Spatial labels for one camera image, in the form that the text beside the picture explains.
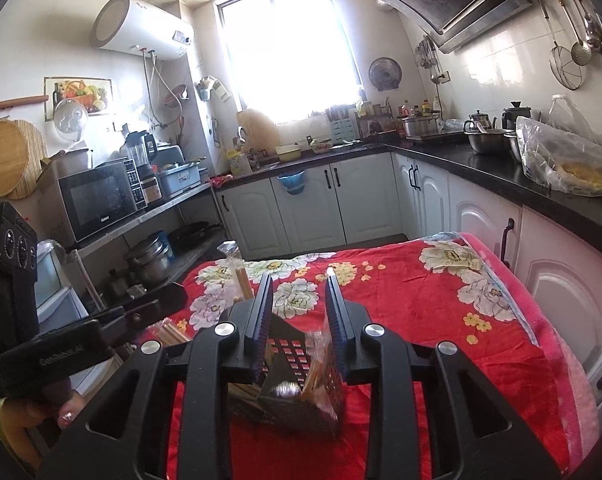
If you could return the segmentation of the person's left hand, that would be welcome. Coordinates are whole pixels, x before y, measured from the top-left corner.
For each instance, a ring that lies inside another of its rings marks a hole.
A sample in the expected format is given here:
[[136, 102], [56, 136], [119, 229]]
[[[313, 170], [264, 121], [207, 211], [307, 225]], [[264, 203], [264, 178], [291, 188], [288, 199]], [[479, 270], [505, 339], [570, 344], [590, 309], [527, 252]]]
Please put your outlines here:
[[70, 426], [86, 400], [75, 390], [66, 402], [40, 404], [26, 399], [0, 401], [0, 440], [6, 449], [31, 470], [37, 470], [43, 456], [37, 451], [28, 430], [39, 426], [45, 419], [54, 419], [61, 430]]

